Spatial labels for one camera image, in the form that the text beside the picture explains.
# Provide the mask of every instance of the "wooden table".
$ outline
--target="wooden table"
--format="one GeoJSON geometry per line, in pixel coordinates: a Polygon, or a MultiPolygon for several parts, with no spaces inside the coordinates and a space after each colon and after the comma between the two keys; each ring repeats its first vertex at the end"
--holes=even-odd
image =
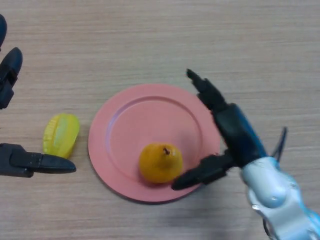
{"type": "Polygon", "coordinates": [[[0,142],[42,151],[49,119],[76,114],[77,172],[0,177],[1,240],[262,240],[237,170],[178,202],[145,206],[100,182],[87,152],[95,113],[117,92],[167,83],[195,93],[191,68],[237,102],[320,212],[319,0],[1,0],[1,58],[24,56],[1,110],[0,142]]]}

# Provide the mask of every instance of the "plate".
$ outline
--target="plate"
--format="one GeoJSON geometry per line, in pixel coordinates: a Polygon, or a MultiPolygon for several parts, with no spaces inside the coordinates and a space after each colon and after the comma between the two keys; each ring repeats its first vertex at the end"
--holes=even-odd
{"type": "Polygon", "coordinates": [[[184,171],[201,158],[218,154],[220,137],[208,109],[197,96],[169,84],[141,84],[109,99],[93,119],[88,152],[93,168],[113,192],[142,203],[177,200],[199,186],[174,191],[152,185],[139,174],[139,155],[154,142],[180,149],[184,171]]]}

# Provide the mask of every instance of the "pear stem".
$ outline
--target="pear stem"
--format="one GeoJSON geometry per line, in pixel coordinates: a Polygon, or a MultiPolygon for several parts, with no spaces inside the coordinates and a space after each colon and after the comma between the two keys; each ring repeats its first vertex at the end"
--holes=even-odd
{"type": "Polygon", "coordinates": [[[170,151],[169,151],[166,147],[163,148],[163,151],[164,151],[164,153],[165,153],[166,155],[169,155],[169,154],[170,154],[170,151]]]}

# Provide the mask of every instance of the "yellow pear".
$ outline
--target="yellow pear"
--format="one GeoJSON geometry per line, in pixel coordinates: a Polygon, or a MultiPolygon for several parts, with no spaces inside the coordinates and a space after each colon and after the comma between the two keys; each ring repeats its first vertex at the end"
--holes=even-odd
{"type": "Polygon", "coordinates": [[[144,147],[140,154],[139,170],[150,183],[168,183],[182,173],[182,154],[172,144],[151,143],[144,147]]]}

